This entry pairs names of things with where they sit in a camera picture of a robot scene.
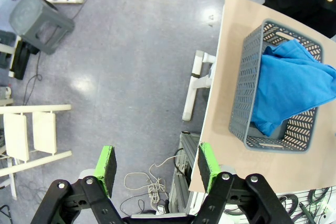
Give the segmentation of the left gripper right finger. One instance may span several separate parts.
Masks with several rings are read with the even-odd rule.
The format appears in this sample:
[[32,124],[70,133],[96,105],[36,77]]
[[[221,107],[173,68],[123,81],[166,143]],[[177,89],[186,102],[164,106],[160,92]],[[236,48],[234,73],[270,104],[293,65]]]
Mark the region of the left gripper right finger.
[[194,223],[219,223],[227,204],[238,206],[249,223],[292,223],[263,175],[222,172],[210,143],[199,144],[197,163],[207,196]]

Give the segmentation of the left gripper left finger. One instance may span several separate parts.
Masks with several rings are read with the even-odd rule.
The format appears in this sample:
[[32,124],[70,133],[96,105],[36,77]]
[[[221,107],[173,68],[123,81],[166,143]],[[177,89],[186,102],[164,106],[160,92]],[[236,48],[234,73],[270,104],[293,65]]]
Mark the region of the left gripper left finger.
[[93,175],[70,184],[54,180],[31,223],[74,223],[84,209],[91,209],[97,223],[123,223],[110,198],[117,171],[114,147],[104,146]]

